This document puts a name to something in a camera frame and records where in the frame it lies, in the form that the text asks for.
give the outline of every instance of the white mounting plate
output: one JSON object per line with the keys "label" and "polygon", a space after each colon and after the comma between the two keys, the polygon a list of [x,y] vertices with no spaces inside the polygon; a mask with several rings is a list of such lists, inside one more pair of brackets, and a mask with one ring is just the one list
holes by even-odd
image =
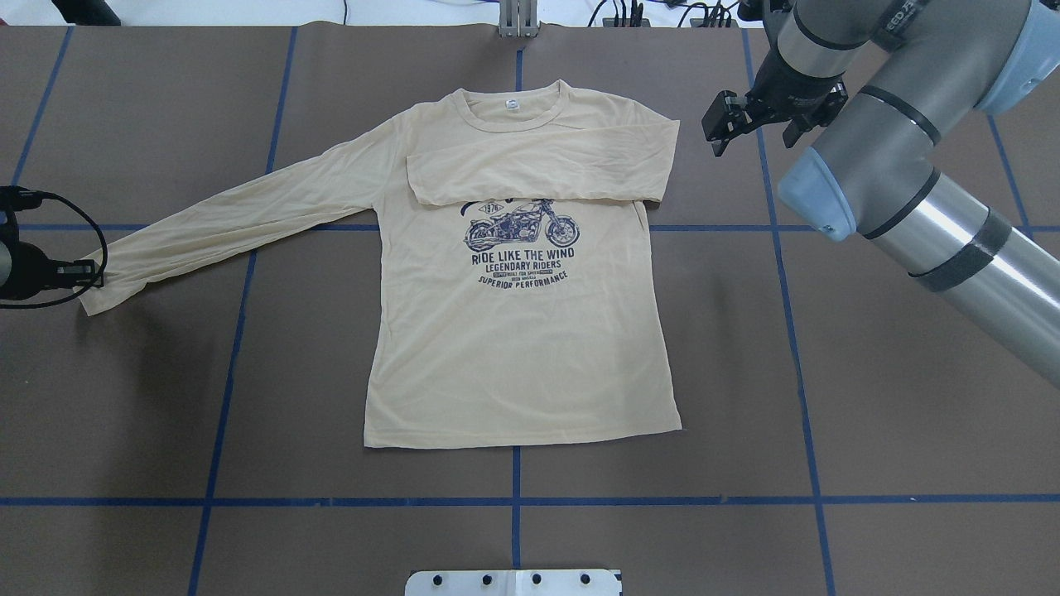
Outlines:
{"label": "white mounting plate", "polygon": [[417,572],[405,596],[621,596],[621,577],[608,569]]}

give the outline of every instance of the black ring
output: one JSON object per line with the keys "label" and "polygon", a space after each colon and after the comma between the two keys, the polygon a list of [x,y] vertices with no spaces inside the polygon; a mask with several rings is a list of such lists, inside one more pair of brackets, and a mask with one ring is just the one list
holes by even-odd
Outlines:
{"label": "black ring", "polygon": [[971,242],[949,261],[925,274],[909,274],[909,277],[930,292],[946,292],[956,287],[985,269],[1011,235],[1012,224],[991,209],[987,213],[987,221]]}
{"label": "black ring", "polygon": [[924,182],[924,186],[920,187],[920,190],[917,191],[917,194],[913,195],[913,198],[905,204],[905,207],[903,207],[902,210],[899,211],[898,213],[895,213],[895,215],[891,218],[884,222],[883,225],[880,226],[879,228],[868,232],[867,234],[862,234],[865,236],[865,240],[876,240],[881,235],[889,232],[891,228],[901,223],[901,221],[904,220],[906,215],[912,213],[913,210],[916,209],[918,205],[920,205],[920,201],[923,200],[925,196],[928,196],[928,193],[930,193],[932,189],[935,188],[935,185],[938,183],[939,176],[941,176],[941,173],[938,171],[938,168],[933,169],[931,172],[931,176],[928,176],[928,181]]}
{"label": "black ring", "polygon": [[865,41],[862,41],[860,43],[834,43],[822,37],[817,37],[812,31],[807,29],[806,23],[802,22],[801,18],[799,18],[798,4],[795,4],[795,7],[792,8],[792,17],[795,19],[795,25],[798,27],[798,30],[802,32],[802,35],[805,35],[807,39],[813,41],[814,43],[820,46],[822,48],[828,48],[829,50],[847,51],[847,50],[856,50],[858,48],[861,48],[862,46],[865,45]]}
{"label": "black ring", "polygon": [[909,105],[905,100],[899,98],[890,91],[881,89],[873,85],[866,85],[862,87],[860,92],[865,93],[870,98],[876,98],[902,112],[902,116],[912,120],[914,124],[919,126],[920,129],[928,135],[933,145],[937,145],[938,142],[942,140],[942,135],[938,132],[938,128],[931,123],[931,120],[928,120],[926,116],[920,113],[920,110]]}

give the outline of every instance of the extended sleeve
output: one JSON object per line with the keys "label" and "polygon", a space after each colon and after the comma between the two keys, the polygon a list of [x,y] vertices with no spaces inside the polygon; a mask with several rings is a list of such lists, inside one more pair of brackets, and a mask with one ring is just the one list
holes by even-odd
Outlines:
{"label": "extended sleeve", "polygon": [[[400,145],[394,119],[322,155],[227,190],[110,243],[105,285],[85,312],[122,303],[151,282],[187,274],[263,244],[371,209]],[[86,259],[101,260],[101,251]]]}
{"label": "extended sleeve", "polygon": [[661,200],[678,122],[507,134],[410,155],[408,181],[424,205],[501,198]]}

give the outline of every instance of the motorcycle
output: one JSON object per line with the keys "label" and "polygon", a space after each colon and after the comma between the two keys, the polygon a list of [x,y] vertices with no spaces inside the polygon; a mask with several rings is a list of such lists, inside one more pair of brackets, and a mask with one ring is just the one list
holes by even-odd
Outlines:
{"label": "motorcycle", "polygon": [[581,231],[573,218],[556,215],[552,203],[551,198],[535,198],[511,213],[475,220],[467,228],[464,243],[475,252],[481,252],[498,244],[536,242],[542,218],[548,215],[545,238],[555,246],[566,248],[578,241]]}

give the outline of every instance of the black cable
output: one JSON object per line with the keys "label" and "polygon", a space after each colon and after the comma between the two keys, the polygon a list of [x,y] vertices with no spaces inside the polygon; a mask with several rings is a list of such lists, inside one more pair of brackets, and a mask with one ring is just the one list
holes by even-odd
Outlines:
{"label": "black cable", "polygon": [[95,282],[103,279],[103,271],[104,269],[107,268],[107,240],[103,238],[103,230],[100,229],[100,226],[95,222],[93,222],[91,217],[88,216],[88,213],[85,213],[84,211],[81,210],[80,207],[70,203],[66,198],[63,198],[61,196],[57,194],[52,194],[50,192],[41,193],[41,196],[43,198],[51,198],[52,200],[57,200],[66,205],[70,209],[73,209],[74,213],[81,215],[83,220],[88,222],[89,226],[92,226],[92,229],[95,230],[95,235],[100,239],[100,249],[103,250],[103,261],[100,263],[100,268],[95,271],[95,275],[92,276],[92,279],[88,281],[88,285],[82,287],[77,292],[74,292],[70,296],[67,296],[65,298],[59,298],[58,300],[52,300],[50,302],[36,302],[34,304],[0,304],[0,309],[29,311],[31,309],[43,309],[46,306],[54,306],[56,304],[63,304],[65,302],[69,302],[70,300],[78,298],[81,297],[82,294],[85,294],[86,292],[91,290],[92,286],[95,285]]}
{"label": "black cable", "polygon": [[695,7],[703,8],[703,22],[704,23],[707,22],[707,18],[710,16],[710,6],[707,6],[706,2],[692,2],[685,8],[685,14],[681,15],[681,20],[677,21],[678,28],[685,24],[685,17],[687,17],[688,13],[690,13],[692,8]]}
{"label": "black cable", "polygon": [[587,24],[585,27],[593,27],[593,21],[596,20],[597,14],[600,13],[600,8],[602,8],[603,5],[606,4],[606,3],[607,3],[607,0],[600,0],[600,3],[597,4],[597,8],[595,11],[593,11],[593,16],[589,17],[589,24]]}

